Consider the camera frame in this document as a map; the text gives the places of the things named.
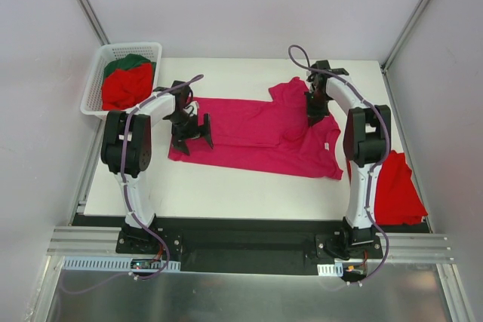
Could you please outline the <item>pink t shirt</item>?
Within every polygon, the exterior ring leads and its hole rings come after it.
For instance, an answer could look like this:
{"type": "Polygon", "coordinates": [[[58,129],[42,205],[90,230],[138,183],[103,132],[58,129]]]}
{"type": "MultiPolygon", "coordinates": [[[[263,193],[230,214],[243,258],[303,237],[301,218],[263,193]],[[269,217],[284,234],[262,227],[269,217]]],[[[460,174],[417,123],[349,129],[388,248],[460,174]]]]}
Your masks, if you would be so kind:
{"type": "Polygon", "coordinates": [[[170,149],[172,161],[290,176],[340,180],[338,123],[329,115],[311,126],[306,82],[298,77],[269,88],[270,101],[197,98],[211,117],[214,145],[188,140],[189,154],[170,149]]]}

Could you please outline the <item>white perforated plastic basket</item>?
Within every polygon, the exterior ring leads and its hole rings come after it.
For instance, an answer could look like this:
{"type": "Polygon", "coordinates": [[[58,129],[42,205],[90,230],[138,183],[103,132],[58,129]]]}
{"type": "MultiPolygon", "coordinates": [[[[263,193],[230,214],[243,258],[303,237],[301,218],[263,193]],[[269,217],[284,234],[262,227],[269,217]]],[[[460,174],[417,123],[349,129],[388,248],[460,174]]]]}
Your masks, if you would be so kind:
{"type": "Polygon", "coordinates": [[[101,46],[94,55],[91,70],[88,76],[85,91],[80,105],[80,111],[84,115],[93,115],[100,119],[104,119],[107,111],[102,110],[101,90],[103,86],[103,71],[105,67],[112,61],[126,57],[129,54],[136,54],[151,62],[155,62],[156,66],[153,70],[152,88],[158,83],[158,74],[160,69],[160,61],[162,58],[162,45],[158,42],[127,42],[106,44],[101,46]]]}

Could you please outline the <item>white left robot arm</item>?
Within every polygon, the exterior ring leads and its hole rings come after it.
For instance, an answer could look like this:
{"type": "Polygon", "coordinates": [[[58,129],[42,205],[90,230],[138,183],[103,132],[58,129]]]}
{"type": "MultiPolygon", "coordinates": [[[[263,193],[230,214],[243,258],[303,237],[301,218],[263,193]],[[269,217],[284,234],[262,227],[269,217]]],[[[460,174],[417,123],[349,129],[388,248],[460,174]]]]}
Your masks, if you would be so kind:
{"type": "Polygon", "coordinates": [[[184,155],[190,155],[188,140],[203,139],[214,147],[211,117],[199,114],[191,88],[202,78],[197,75],[189,81],[174,81],[169,88],[157,87],[132,110],[107,114],[100,159],[118,181],[125,203],[125,223],[139,228],[133,242],[143,253],[155,251],[160,242],[158,232],[148,228],[155,218],[146,179],[152,158],[152,127],[169,121],[170,147],[184,155]]]}

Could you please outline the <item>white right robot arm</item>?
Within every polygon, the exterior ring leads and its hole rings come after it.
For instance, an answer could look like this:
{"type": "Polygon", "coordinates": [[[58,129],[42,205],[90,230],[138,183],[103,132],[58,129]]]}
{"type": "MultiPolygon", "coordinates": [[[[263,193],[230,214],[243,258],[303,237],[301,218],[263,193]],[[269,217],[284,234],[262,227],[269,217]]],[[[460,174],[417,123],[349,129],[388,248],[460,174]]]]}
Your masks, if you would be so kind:
{"type": "Polygon", "coordinates": [[[377,178],[391,149],[391,110],[368,101],[352,84],[349,73],[344,68],[331,68],[327,60],[309,66],[307,81],[309,126],[330,115],[330,101],[337,103],[346,115],[343,152],[352,176],[339,248],[344,256],[355,258],[374,241],[377,178]]]}

